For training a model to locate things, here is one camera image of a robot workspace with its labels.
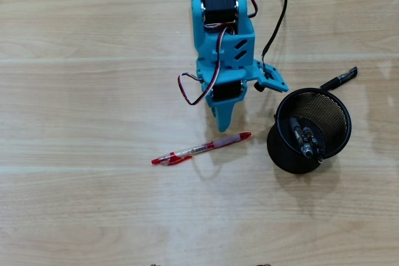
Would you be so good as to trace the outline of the teal gripper body with servo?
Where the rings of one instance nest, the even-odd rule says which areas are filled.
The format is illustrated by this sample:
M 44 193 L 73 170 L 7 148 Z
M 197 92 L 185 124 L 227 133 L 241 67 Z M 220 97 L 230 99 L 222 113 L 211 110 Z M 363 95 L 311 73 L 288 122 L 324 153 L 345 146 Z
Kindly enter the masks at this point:
M 201 82 L 201 96 L 211 85 L 211 81 L 215 74 L 216 62 L 210 62 L 205 59 L 197 59 L 196 74 Z M 249 65 L 239 63 L 233 65 L 231 62 L 227 64 L 224 61 L 219 63 L 219 72 L 214 84 L 208 93 L 196 100 L 196 104 L 206 99 L 209 106 L 214 103 L 223 102 L 240 98 L 244 92 L 244 82 L 252 80 L 254 62 Z

